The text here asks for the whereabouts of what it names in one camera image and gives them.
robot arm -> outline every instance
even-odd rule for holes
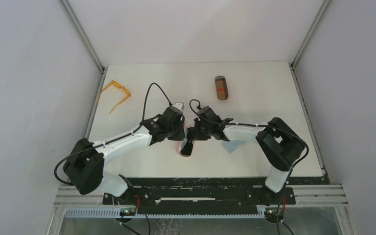
[[[232,118],[221,118],[208,106],[198,113],[194,126],[194,140],[208,140],[213,136],[223,141],[258,143],[272,165],[263,186],[262,199],[270,204],[285,186],[293,163],[301,156],[305,146],[298,135],[280,118],[274,117],[262,124],[238,124]]]
[[[105,172],[104,167],[132,150],[165,139],[181,141],[184,138],[183,108],[183,103],[175,103],[158,115],[156,121],[155,118],[144,120],[139,127],[107,140],[94,143],[87,138],[79,140],[71,153],[83,152],[68,158],[63,171],[80,194],[98,190],[121,196],[128,189],[128,183],[118,175]]]

metal frame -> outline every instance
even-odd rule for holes
[[[59,0],[62,8],[64,9],[66,15],[68,16],[69,20],[72,23],[72,26],[76,30],[80,40],[83,43],[83,46],[89,52],[91,58],[93,59],[95,65],[100,70],[100,77],[97,84],[97,88],[93,95],[93,103],[89,109],[88,118],[86,120],[86,125],[83,129],[82,137],[88,137],[90,134],[91,126],[93,123],[95,111],[97,109],[97,94],[102,89],[104,79],[106,77],[107,70],[102,66],[100,59],[98,58],[87,34],[85,33],[83,26],[81,25],[80,21],[78,20],[74,10],[71,7],[71,4],[68,0]],[[295,82],[295,86],[299,95],[299,99],[301,101],[302,108],[304,110],[305,119],[309,127],[309,131],[315,146],[315,151],[318,156],[321,168],[324,170],[324,174],[326,177],[313,177],[314,179],[308,178],[291,178],[291,184],[298,184],[298,185],[289,185],[289,187],[293,188],[294,195],[296,199],[295,205],[288,205],[289,207],[334,207],[335,212],[338,218],[338,222],[341,228],[341,231],[344,235],[357,235],[351,212],[349,210],[349,205],[345,196],[345,193],[342,189],[341,185],[330,185],[332,183],[331,179],[329,178],[328,172],[329,167],[325,159],[323,158],[324,154],[322,152],[322,148],[319,144],[318,138],[316,137],[315,129],[313,127],[313,121],[310,115],[310,111],[308,110],[305,95],[302,92],[301,85],[299,82],[299,77],[296,72],[296,66],[300,61],[304,51],[309,44],[316,28],[319,25],[322,17],[324,16],[326,10],[328,9],[331,0],[324,0],[322,6],[320,7],[312,25],[307,32],[293,62],[290,64],[291,73]],[[172,178],[167,179],[149,179],[149,178],[134,178],[129,179],[135,187],[157,187],[161,185],[162,187],[166,185],[166,188],[172,186],[173,183],[170,183],[167,180],[175,180]],[[183,186],[189,186],[194,184],[196,181],[195,179],[187,180],[187,179],[178,179],[185,181],[182,183]],[[235,187],[242,186],[252,186],[254,188],[259,188],[264,182],[264,177],[258,178],[239,178],[239,179],[209,179],[208,181],[202,182],[202,186],[211,186],[219,184],[221,181],[225,182],[228,185],[234,184]],[[87,195],[80,195],[75,187],[70,186],[61,186],[58,190],[57,196],[55,198],[55,202],[53,205],[53,209],[51,211],[50,220],[47,225],[47,235],[57,235],[60,233],[61,226],[65,217],[85,217],[85,218],[106,218],[106,217],[118,217],[120,208],[131,208],[130,205],[121,205],[120,208],[117,206],[112,205],[103,205],[103,197],[104,194],[101,192],[92,192]],[[264,206],[257,206],[255,214],[235,214],[235,215],[148,215],[149,217],[155,218],[263,218],[263,214],[261,213],[265,209]]]

white table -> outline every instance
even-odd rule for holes
[[[227,79],[227,100],[217,99],[214,78],[218,75]],[[156,82],[171,102],[184,102],[189,126],[193,126],[195,118],[188,106],[193,98],[209,105],[222,119],[262,123],[273,117],[282,118],[310,148],[309,155],[295,167],[292,176],[322,176],[286,62],[110,65],[103,87],[111,80],[127,88],[132,96],[109,114],[125,93],[113,87],[102,93],[90,141],[106,139],[137,126],[146,90],[150,83]],[[145,118],[162,114],[167,105],[160,90],[152,87]],[[258,144],[247,143],[230,154],[221,141],[196,141],[188,158],[177,154],[176,148],[177,142],[165,140],[122,156],[107,165],[106,170],[126,177],[174,178],[264,177],[269,173],[270,163]]]

brown cylindrical container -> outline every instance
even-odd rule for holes
[[[215,78],[215,88],[217,90],[217,98],[220,100],[228,99],[227,82],[224,76]]]

light blue cloth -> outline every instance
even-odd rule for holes
[[[223,141],[221,145],[227,150],[227,152],[232,153],[245,143],[246,141]]]

